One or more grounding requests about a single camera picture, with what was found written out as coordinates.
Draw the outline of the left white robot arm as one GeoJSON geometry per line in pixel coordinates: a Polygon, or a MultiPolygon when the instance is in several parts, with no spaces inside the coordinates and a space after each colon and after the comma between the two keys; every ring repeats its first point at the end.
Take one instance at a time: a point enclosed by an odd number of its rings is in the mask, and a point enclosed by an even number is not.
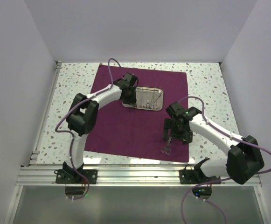
{"type": "Polygon", "coordinates": [[[121,100],[125,104],[136,103],[136,88],[139,79],[131,73],[113,81],[105,88],[92,94],[77,94],[66,117],[68,129],[72,132],[69,157],[63,163],[66,177],[78,183],[83,177],[83,151],[88,135],[94,129],[98,111],[104,106],[121,100]]]}

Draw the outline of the steel surgical scissors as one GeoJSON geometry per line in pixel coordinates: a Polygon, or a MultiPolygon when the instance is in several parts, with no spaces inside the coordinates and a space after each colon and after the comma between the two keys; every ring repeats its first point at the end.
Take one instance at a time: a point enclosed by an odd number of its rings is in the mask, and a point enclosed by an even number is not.
{"type": "Polygon", "coordinates": [[[167,154],[167,155],[170,155],[170,154],[171,154],[171,149],[169,148],[170,143],[171,143],[171,140],[172,140],[172,137],[169,137],[166,146],[165,146],[165,147],[162,147],[162,148],[160,149],[160,151],[161,151],[162,153],[165,153],[165,154],[167,154]]]}

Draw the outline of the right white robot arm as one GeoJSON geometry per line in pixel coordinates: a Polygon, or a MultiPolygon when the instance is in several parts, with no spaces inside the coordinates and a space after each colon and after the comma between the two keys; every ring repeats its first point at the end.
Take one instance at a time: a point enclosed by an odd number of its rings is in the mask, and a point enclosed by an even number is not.
{"type": "Polygon", "coordinates": [[[205,183],[228,177],[238,184],[246,183],[264,167],[264,160],[257,140],[242,137],[221,126],[212,125],[199,109],[185,109],[178,102],[166,108],[169,118],[164,121],[163,140],[180,140],[183,144],[193,141],[193,133],[206,138],[227,156],[226,159],[205,158],[193,167],[188,165],[179,171],[182,184],[205,183]]]}

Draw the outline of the purple surgical cloth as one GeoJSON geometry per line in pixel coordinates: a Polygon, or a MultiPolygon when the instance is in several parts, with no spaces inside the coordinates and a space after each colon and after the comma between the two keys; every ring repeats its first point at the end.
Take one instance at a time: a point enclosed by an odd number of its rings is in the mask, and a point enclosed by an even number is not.
{"type": "Polygon", "coordinates": [[[140,87],[159,88],[164,92],[163,108],[148,111],[126,108],[120,100],[114,101],[98,111],[94,129],[85,143],[85,150],[96,153],[139,157],[171,162],[187,162],[189,146],[173,139],[170,154],[161,152],[166,145],[162,138],[165,109],[188,95],[185,72],[145,70],[111,67],[115,80],[129,72],[139,78],[140,87]]]}

